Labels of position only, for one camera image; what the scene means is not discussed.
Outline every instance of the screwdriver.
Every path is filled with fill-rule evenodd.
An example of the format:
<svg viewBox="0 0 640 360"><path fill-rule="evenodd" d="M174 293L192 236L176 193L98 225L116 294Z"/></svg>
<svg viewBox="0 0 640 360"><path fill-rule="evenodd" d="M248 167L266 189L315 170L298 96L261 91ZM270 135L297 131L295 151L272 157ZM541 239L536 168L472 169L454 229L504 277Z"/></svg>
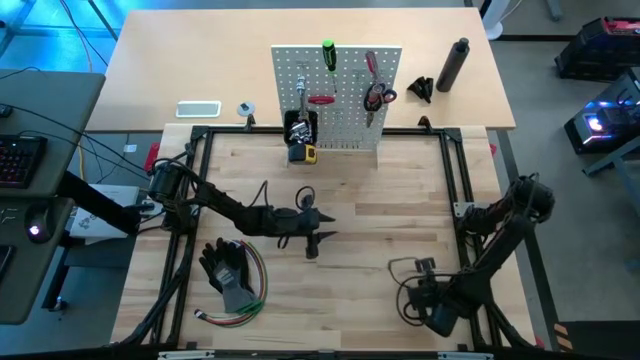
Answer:
<svg viewBox="0 0 640 360"><path fill-rule="evenodd" d="M333 40L325 40L322 42L322 55L324 56L324 63L329 69L331 79L333 80L333 90L338 93L338 87L336 86L336 46L333 44Z"/></svg>

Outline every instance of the tape measure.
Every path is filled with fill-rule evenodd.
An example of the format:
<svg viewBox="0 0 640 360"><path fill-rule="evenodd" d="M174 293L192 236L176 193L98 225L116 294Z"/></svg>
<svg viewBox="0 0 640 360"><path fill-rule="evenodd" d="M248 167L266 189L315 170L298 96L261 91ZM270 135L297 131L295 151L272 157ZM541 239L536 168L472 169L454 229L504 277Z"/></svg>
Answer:
<svg viewBox="0 0 640 360"><path fill-rule="evenodd" d="M318 152L313 145L295 144L289 147L288 158L292 164L313 165L318 162Z"/></svg>

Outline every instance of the tool holder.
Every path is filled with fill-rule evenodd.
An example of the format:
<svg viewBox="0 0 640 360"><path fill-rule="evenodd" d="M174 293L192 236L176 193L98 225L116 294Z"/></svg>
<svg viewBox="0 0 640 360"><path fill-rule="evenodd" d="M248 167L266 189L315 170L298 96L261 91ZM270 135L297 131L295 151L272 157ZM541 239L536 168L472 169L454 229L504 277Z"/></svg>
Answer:
<svg viewBox="0 0 640 360"><path fill-rule="evenodd" d="M321 45L273 45L271 55L276 77L278 100L282 119L290 110L299 110L300 95L296 81L300 75L306 79L307 99L310 96L334 96L329 105L314 105L307 102L307 109L318 114L316 147L333 150L375 150L389 106L384 104L376 112L371 127L367 128L367 112L362 103L373 78L365 53L376 53L381 76L388 88L393 88L400 64L402 48L399 46L338 46L335 75L327 70ZM335 76L338 93L334 93L331 76Z"/></svg>

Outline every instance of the black keyboard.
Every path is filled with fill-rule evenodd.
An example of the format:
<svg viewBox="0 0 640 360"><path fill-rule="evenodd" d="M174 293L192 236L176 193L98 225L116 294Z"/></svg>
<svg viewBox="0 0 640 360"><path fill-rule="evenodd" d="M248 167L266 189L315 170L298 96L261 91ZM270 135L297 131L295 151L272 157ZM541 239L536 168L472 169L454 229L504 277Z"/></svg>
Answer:
<svg viewBox="0 0 640 360"><path fill-rule="evenodd" d="M28 188L46 145L41 136L0 135L0 188Z"/></svg>

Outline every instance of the wooden work surface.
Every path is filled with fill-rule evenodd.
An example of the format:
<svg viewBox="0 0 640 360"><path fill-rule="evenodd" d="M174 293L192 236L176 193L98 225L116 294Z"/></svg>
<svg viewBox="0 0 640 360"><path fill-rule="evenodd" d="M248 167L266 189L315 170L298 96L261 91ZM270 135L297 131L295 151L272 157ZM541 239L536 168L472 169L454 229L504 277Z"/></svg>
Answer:
<svg viewBox="0 0 640 360"><path fill-rule="evenodd" d="M482 127L462 130L476 201L495 201L500 191L486 131ZM167 125L160 156L183 151L190 132L188 125ZM317 192L316 206L337 218L335 223L322 224L321 230L339 233L320 244L317 259L307 260L303 238L292 238L286 249L279 250L277 239L245 238L229 220L203 210L181 344L197 341L198 348L256 350L454 350L458 343L471 343L466 320L458 321L449 338L403 323L395 308L398 285L386 269L389 259L405 256L435 257L438 269L459 269L437 138L383 137L377 170L371 156L326 152L319 154L315 166L287 168L286 148L277 135L216 135L213 145L208 181L248 204L267 179L269 202L276 207L293 207L297 189L311 185ZM208 313L223 310L220 294L209 285L197 261L204 244L215 243L218 237L251 241L266 262L266 306L241 328L219 328L193 316L196 308ZM168 239L169 234L160 230L138 237L113 341L131 333L157 299ZM394 266L394 272L406 278L411 273L405 270L412 266L412 261L404 262ZM515 255L497 272L492 288L507 318L525 339L533 341ZM403 294L402 303L406 301ZM163 339L172 314L169 306ZM481 324L489 339L484 316Z"/></svg>
<svg viewBox="0 0 640 360"><path fill-rule="evenodd" d="M408 92L420 76L438 78L461 37L471 52L452 90L434 89L431 104ZM271 45L324 39L402 46L385 126L415 126L427 115L436 127L515 127L478 9L402 8L131 11L87 130L161 131L182 121L181 100L222 101L220 124L243 122L236 108L251 101L258 124L280 126Z"/></svg>

